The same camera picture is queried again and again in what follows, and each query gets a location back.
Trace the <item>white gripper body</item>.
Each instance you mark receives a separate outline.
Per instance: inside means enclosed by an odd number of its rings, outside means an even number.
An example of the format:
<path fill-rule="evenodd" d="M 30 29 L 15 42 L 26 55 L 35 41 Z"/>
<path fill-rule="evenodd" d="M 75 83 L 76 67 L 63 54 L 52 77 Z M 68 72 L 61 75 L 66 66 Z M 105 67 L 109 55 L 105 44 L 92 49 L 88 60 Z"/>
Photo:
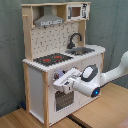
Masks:
<path fill-rule="evenodd" d="M 76 69 L 72 68 L 67 73 L 65 73 L 63 76 L 61 76 L 59 79 L 57 79 L 53 86 L 56 90 L 64 92 L 64 93 L 70 93 L 73 91 L 73 84 L 75 80 L 81 75 L 81 72 Z"/>

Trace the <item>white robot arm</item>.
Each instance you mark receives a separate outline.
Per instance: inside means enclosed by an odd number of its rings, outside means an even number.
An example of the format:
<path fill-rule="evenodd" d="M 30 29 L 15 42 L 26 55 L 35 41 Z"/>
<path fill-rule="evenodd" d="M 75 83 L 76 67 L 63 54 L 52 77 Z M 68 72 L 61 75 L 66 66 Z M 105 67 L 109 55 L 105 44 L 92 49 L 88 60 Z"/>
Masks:
<path fill-rule="evenodd" d="M 106 73 L 101 73 L 96 65 L 89 65 L 83 71 L 72 68 L 53 83 L 55 89 L 68 94 L 71 91 L 94 98 L 100 93 L 100 88 L 110 81 L 128 74 L 128 51 L 122 55 L 118 67 Z"/>

